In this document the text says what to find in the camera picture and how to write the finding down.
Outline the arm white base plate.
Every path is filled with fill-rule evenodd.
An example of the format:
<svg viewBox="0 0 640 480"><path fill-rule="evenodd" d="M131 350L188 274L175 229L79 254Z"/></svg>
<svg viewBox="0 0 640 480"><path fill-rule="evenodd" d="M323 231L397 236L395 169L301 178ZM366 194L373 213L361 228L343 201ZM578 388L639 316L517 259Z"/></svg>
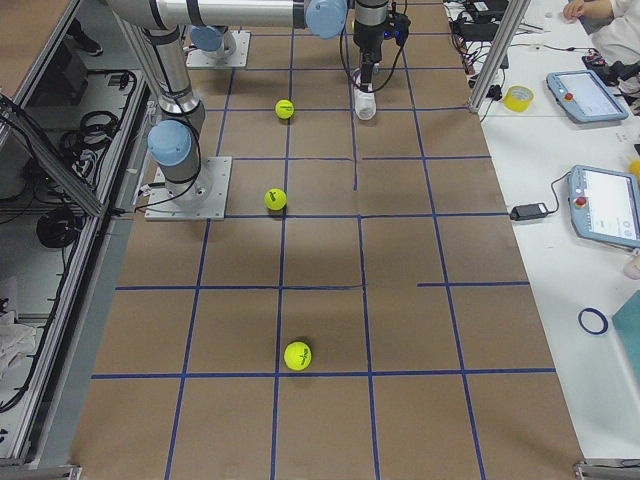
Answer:
<svg viewBox="0 0 640 480"><path fill-rule="evenodd" d="M145 208L147 221L221 221L225 218L231 178L230 156L205 157L194 184L167 183L160 167L154 181L160 187L150 192L150 207Z"/></svg>
<svg viewBox="0 0 640 480"><path fill-rule="evenodd" d="M191 70L227 70L245 68L249 56L251 33L245 30L229 30L222 35L217 50L202 50L202 42L196 43L186 57Z"/></svg>

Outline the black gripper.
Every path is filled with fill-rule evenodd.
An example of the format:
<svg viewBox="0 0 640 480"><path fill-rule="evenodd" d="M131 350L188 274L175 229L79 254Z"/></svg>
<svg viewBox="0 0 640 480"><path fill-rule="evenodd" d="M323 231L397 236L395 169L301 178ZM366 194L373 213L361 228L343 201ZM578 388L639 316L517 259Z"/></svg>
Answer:
<svg viewBox="0 0 640 480"><path fill-rule="evenodd" d="M375 63L382 60L384 40L393 39L403 47L411 20L394 1L356 0L354 3L354 42L360 51L360 90L370 93Z"/></svg>

